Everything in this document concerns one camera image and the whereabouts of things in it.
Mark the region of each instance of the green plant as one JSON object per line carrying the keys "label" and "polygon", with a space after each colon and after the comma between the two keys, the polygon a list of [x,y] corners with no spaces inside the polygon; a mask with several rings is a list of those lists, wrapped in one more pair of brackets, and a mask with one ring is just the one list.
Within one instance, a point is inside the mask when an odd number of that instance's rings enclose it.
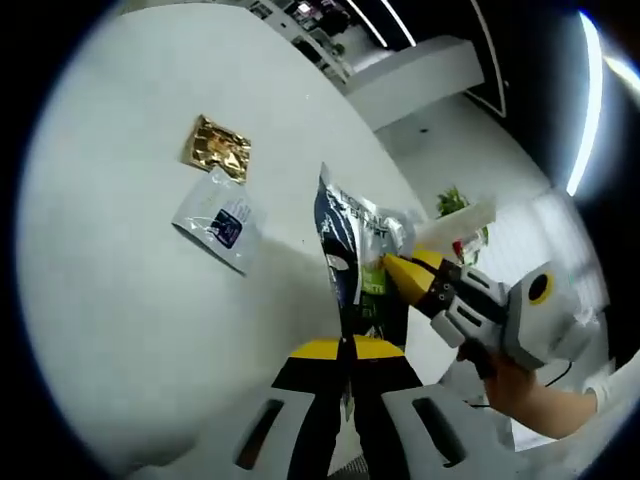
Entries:
{"label": "green plant", "polygon": [[[462,210],[464,207],[469,206],[469,200],[467,197],[460,194],[456,186],[445,190],[443,194],[438,195],[438,212],[440,212],[440,217],[444,217],[452,214],[453,212],[457,212],[458,210]],[[480,230],[482,232],[482,243],[484,245],[489,245],[489,228],[485,225]],[[473,261],[469,263],[469,265],[474,265],[478,262],[479,251],[474,252]]]}

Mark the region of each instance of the white table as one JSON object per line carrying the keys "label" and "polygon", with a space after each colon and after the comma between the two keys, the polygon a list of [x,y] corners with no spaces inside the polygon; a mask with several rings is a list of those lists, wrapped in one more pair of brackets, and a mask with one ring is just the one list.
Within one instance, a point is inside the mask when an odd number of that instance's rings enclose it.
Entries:
{"label": "white table", "polygon": [[[170,224],[204,175],[178,161],[200,113],[253,141],[247,189],[268,218],[247,278]],[[187,447],[297,345],[339,335],[313,221],[322,161],[350,192],[422,210],[347,101],[247,11],[134,12],[70,63],[29,152],[19,287],[55,401],[112,471]],[[414,320],[408,354],[425,381],[453,357]]]}

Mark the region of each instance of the human arm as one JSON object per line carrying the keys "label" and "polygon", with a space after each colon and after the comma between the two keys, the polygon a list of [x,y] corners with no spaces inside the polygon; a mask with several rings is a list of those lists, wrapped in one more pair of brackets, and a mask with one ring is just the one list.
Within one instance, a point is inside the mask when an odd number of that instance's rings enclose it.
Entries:
{"label": "human arm", "polygon": [[492,355],[495,376],[484,379],[489,404],[530,429],[552,438],[572,434],[595,413],[596,396],[540,385],[535,372],[505,355]]}

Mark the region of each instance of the human hand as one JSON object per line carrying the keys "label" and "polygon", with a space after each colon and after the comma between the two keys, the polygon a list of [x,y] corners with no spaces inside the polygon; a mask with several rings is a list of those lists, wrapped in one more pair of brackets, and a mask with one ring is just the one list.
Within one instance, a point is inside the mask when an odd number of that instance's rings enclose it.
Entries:
{"label": "human hand", "polygon": [[[503,353],[487,355],[493,374],[482,379],[491,408],[513,417],[526,405],[539,387],[536,374],[516,364]],[[458,360],[466,360],[461,348]]]}

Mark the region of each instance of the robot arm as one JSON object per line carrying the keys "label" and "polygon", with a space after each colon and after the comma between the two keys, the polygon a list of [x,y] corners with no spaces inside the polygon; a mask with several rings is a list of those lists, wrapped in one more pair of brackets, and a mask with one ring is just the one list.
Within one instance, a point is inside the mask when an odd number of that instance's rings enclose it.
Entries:
{"label": "robot arm", "polygon": [[[475,342],[535,370],[555,359],[575,360],[599,331],[596,321],[574,315],[577,295],[552,262],[510,290],[436,252],[418,249],[411,259],[386,255],[384,264],[404,300],[431,318],[452,348]],[[482,355],[470,360],[481,377],[491,374]]]}

